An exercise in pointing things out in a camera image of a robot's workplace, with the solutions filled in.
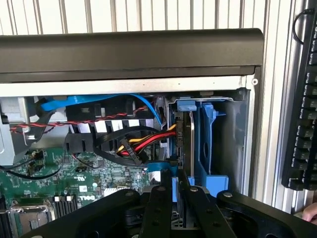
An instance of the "green circuit board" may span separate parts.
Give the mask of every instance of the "green circuit board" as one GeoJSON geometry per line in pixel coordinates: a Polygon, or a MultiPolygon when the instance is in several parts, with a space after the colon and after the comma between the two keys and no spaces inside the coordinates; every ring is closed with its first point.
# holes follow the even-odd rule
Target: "green circuit board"
{"type": "MultiPolygon", "coordinates": [[[[37,161],[35,165],[43,166],[33,176],[44,176],[58,169],[63,160],[63,149],[47,149],[44,159],[37,161]]],[[[31,181],[18,178],[6,172],[0,172],[0,193],[5,196],[7,207],[13,201],[26,198],[52,198],[56,195],[76,195],[78,208],[104,197],[111,188],[132,188],[141,191],[142,187],[149,184],[148,174],[141,168],[125,167],[93,153],[82,153],[79,158],[98,169],[90,169],[70,155],[65,156],[62,170],[54,177],[31,181]]],[[[26,175],[27,165],[14,171],[26,175]]]]}

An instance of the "finger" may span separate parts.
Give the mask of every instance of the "finger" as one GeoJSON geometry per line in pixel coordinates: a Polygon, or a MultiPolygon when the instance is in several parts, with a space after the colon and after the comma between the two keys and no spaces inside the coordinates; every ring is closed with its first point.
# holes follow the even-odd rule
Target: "finger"
{"type": "Polygon", "coordinates": [[[317,203],[313,203],[303,211],[303,220],[310,222],[314,215],[317,215],[317,203]]]}

